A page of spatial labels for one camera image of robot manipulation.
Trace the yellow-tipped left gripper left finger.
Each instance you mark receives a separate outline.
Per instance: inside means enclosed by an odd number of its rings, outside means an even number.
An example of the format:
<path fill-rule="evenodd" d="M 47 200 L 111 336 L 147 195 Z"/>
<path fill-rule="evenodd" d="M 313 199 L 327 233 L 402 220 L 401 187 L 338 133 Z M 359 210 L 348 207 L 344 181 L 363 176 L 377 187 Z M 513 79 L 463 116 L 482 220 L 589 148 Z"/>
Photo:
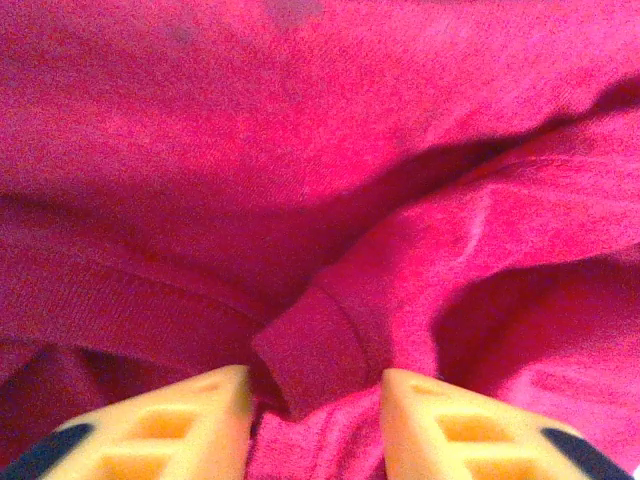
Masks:
<path fill-rule="evenodd" d="M 0 480 L 245 480 L 248 369 L 229 365 L 60 425 Z"/>

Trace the red t-shirt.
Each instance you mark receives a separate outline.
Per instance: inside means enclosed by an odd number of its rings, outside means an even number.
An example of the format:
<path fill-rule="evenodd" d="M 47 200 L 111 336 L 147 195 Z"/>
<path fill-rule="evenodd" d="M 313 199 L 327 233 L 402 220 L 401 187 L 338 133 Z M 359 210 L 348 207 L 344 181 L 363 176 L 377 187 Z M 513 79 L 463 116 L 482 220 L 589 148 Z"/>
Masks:
<path fill-rule="evenodd" d="M 0 468 L 228 364 L 246 480 L 390 367 L 640 467 L 640 0 L 0 0 Z"/>

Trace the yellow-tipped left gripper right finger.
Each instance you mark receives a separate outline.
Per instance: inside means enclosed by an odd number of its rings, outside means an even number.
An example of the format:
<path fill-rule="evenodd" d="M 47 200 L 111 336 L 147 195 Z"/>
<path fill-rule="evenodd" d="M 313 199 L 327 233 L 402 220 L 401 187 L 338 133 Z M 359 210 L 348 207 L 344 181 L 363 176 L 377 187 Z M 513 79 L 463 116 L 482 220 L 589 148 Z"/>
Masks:
<path fill-rule="evenodd" d="M 557 420 L 403 369 L 381 380 L 387 480 L 634 480 Z"/>

